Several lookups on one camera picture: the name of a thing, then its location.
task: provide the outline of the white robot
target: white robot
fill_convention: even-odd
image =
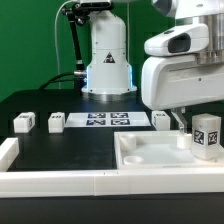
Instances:
[[[224,99],[224,0],[152,0],[175,26],[145,42],[142,99],[152,110]]]
[[[79,0],[73,6],[75,22],[91,24],[92,61],[87,67],[84,97],[117,101],[135,95],[132,67],[126,60],[126,27],[113,15],[110,0]]]

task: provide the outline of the black table surface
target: black table surface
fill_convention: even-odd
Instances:
[[[66,128],[49,134],[53,112],[146,112],[141,98],[102,103],[86,100],[73,90],[27,90],[0,103],[0,142],[18,137],[20,154],[9,169],[17,171],[116,169],[115,131],[149,131],[153,127]],[[36,125],[29,134],[15,134],[13,119],[34,112]],[[187,120],[196,114],[224,117],[224,104],[216,102],[187,108]],[[172,119],[171,128],[177,124]],[[224,223],[224,193],[117,195],[0,199],[0,223]]]

